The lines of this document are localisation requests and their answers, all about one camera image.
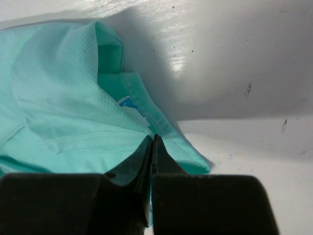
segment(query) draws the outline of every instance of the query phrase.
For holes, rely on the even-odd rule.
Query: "white surface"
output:
[[[0,1],[0,28],[91,19],[212,173],[255,175],[281,234],[313,234],[312,0]]]

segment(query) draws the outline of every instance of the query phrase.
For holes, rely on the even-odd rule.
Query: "black scuff mark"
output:
[[[302,151],[300,154],[298,154],[299,156],[300,155],[303,155],[303,154],[305,154],[307,152],[307,150],[305,150],[305,151]]]
[[[282,126],[282,133],[283,134],[286,132],[286,128],[287,128],[287,119],[285,119],[285,123]]]
[[[248,98],[249,94],[250,94],[250,91],[251,91],[251,83],[249,83],[247,89],[246,89],[246,92],[245,92],[245,95],[246,95],[246,98]]]

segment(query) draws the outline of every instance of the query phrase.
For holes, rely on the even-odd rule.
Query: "garment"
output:
[[[0,31],[0,173],[104,173],[159,134],[189,173],[209,166],[152,102],[101,22]]]

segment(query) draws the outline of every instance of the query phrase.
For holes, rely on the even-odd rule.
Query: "teal cloth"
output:
[[[118,35],[101,22],[0,31],[0,175],[104,173],[154,134],[186,171],[209,172],[139,74],[123,72],[123,53]],[[119,106],[126,96],[149,127]]]

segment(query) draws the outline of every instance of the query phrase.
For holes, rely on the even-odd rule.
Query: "clothing tag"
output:
[[[122,111],[131,116],[136,122],[147,127],[151,126],[144,115],[138,111],[138,107],[132,102],[129,96],[121,98],[117,103],[121,106]]]

